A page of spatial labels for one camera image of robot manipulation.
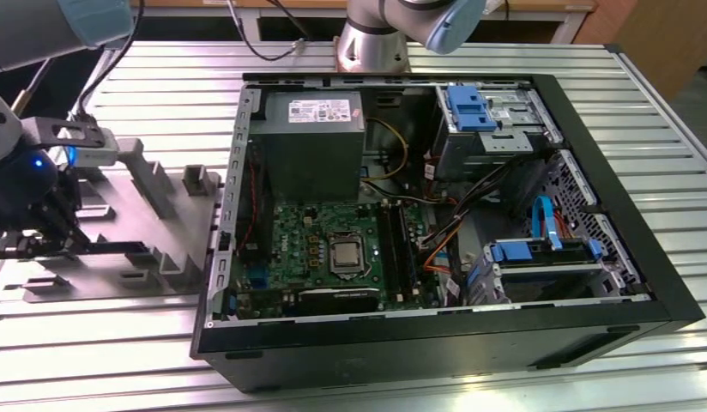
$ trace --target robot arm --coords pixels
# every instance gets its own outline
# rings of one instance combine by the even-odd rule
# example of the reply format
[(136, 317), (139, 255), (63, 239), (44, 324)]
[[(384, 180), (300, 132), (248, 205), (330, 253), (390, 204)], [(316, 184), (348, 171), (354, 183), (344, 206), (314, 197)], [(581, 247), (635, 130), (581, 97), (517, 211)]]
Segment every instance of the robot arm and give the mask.
[[(0, 72), (96, 48), (131, 31), (129, 0), (0, 0)], [(96, 252), (77, 227), (73, 161), (56, 165), (45, 150), (65, 147), (76, 159), (108, 142), (111, 134), (92, 121), (20, 120), (0, 98), (0, 258)]]
[(486, 0), (356, 0), (338, 45), (338, 64), (350, 72), (408, 69), (406, 36), (438, 53), (455, 51), (480, 21)]

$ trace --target red cable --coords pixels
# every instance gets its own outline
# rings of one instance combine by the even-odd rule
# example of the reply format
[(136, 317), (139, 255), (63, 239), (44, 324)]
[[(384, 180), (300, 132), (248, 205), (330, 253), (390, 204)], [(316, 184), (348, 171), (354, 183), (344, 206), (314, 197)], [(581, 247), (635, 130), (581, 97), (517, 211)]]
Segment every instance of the red cable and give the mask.
[(258, 191), (255, 189), (258, 177), (256, 172), (254, 170), (252, 162), (250, 161), (247, 162), (247, 164), (250, 165), (250, 175), (252, 177), (252, 222), (250, 223), (250, 227), (247, 228), (247, 234), (244, 235), (242, 245), (239, 245), (238, 253), (239, 251), (244, 250), (244, 246), (247, 246), (247, 240), (250, 240), (250, 236), (252, 236), (254, 224), (258, 221)]

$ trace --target ram slot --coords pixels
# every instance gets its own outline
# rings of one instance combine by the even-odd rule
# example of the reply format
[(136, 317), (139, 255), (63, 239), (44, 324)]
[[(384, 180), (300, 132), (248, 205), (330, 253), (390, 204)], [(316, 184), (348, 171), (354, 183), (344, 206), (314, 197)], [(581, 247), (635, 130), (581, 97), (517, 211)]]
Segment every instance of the ram slot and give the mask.
[(395, 301), (399, 295), (404, 300), (410, 300), (416, 273), (412, 244), (400, 205), (387, 205), (379, 208), (378, 224), (387, 293)]

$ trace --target yellow wire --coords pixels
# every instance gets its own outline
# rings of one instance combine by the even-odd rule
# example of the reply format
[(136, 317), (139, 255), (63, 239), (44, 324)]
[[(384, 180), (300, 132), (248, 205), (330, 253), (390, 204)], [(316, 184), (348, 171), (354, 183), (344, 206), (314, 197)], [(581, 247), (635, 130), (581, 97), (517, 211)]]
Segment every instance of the yellow wire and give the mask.
[(407, 166), (407, 158), (410, 156), (410, 148), (407, 147), (407, 140), (404, 140), (404, 137), (402, 136), (402, 133), (399, 133), (399, 131), (394, 128), (394, 126), (391, 124), (388, 124), (387, 122), (384, 122), (379, 118), (368, 118), (367, 120), (380, 124), (382, 126), (384, 126), (391, 131), (391, 134), (395, 135), (398, 137), (399, 141), (402, 142), (402, 149), (404, 150), (404, 155), (402, 157), (402, 163), (399, 164), (399, 167), (394, 171), (391, 171), (390, 173), (387, 173), (387, 174), (384, 174), (382, 176), (374, 176), (372, 178), (363, 178), (363, 180), (366, 182), (372, 182), (375, 180), (384, 180), (384, 179), (391, 178), (395, 174), (399, 173), (399, 171), (402, 169), (404, 169), (404, 166)]
[(443, 239), (443, 241), (440, 242), (440, 244), (438, 245), (438, 248), (435, 249), (435, 251), (432, 252), (432, 254), (430, 255), (430, 257), (427, 258), (427, 260), (424, 261), (424, 267), (427, 268), (430, 266), (430, 264), (432, 263), (432, 261), (435, 260), (435, 256), (438, 255), (438, 252), (443, 250), (443, 248), (446, 247), (447, 245), (447, 242), (450, 242), (450, 239), (454, 238), (455, 234), (458, 233), (458, 231), (460, 230), (460, 226), (463, 226), (463, 222), (460, 222), (460, 224), (458, 225), (458, 227), (455, 228), (455, 230), (447, 235), (447, 237)]

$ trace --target black cable on desk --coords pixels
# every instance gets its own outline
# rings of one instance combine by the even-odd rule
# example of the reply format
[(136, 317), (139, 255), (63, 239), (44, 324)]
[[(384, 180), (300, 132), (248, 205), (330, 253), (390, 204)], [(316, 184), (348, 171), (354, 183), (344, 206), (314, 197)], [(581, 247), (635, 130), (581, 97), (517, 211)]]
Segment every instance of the black cable on desk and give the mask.
[[(279, 2), (275, 3), (275, 1), (272, 0), (268, 0), (268, 2), (278, 6), (283, 12), (287, 14), (287, 17), (291, 19), (291, 21), (294, 22), (295, 26), (298, 26), (298, 28), (303, 31), (303, 35), (308, 36), (307, 34), (307, 31), (302, 28), (302, 24), (300, 22), (298, 21), (298, 19), (294, 17), (294, 15), (290, 13), (290, 10), (286, 8), (286, 6), (283, 6), (283, 4), (280, 4)], [(252, 43), (250, 42), (250, 39), (247, 38), (247, 35), (244, 33), (244, 22), (242, 21), (242, 19), (239, 19), (239, 16), (238, 16), (238, 6), (235, 6), (232, 0), (227, 0), (227, 5), (229, 6), (229, 12), (231, 12), (231, 18), (234, 19), (235, 23), (238, 24), (238, 29), (239, 29), (239, 36), (242, 37), (242, 40), (244, 41), (244, 44), (247, 45), (247, 48), (250, 49), (250, 52), (252, 52), (252, 54), (260, 58), (262, 60), (264, 60), (266, 62), (276, 62), (278, 60), (286, 58), (287, 56), (290, 56), (291, 54), (294, 54), (295, 50), (298, 50), (298, 47), (300, 45), (300, 42), (304, 41), (304, 39), (300, 39), (298, 40), (295, 43), (294, 43), (294, 46), (290, 48), (288, 51), (286, 51), (283, 54), (280, 54), (279, 56), (275, 56), (272, 58), (268, 58), (267, 56), (264, 56), (262, 53), (258, 52), (258, 50), (254, 48), (252, 46)]]
[(298, 20), (298, 17), (295, 17), (294, 14), (290, 12), (287, 7), (279, 2), (279, 0), (267, 0), (267, 2), (275, 5), (280, 10), (283, 10), (283, 13), (286, 13), (287, 18), (294, 23), (294, 25), (298, 27), (298, 30), (300, 30), (300, 33), (303, 33), (303, 36), (306, 36), (306, 40), (311, 41), (312, 35), (310, 34), (310, 31), (303, 26), (303, 23), (300, 22), (300, 20)]
[(76, 109), (76, 111), (80, 117), (87, 116), (87, 100), (89, 99), (89, 96), (92, 95), (96, 88), (100, 86), (101, 82), (104, 82), (104, 80), (109, 76), (109, 73), (112, 72), (115, 67), (119, 65), (120, 60), (123, 60), (124, 55), (127, 54), (127, 52), (129, 51), (132, 47), (132, 43), (135, 43), (135, 40), (137, 39), (137, 32), (140, 31), (140, 23), (141, 23), (144, 15), (145, 15), (145, 0), (140, 0), (140, 4), (137, 7), (137, 20), (135, 21), (135, 29), (132, 30), (129, 39), (127, 39), (127, 42), (124, 43), (123, 50), (120, 50), (109, 66), (104, 69), (104, 71), (97, 76), (97, 78), (93, 79), (92, 84), (79, 96), (79, 108)]

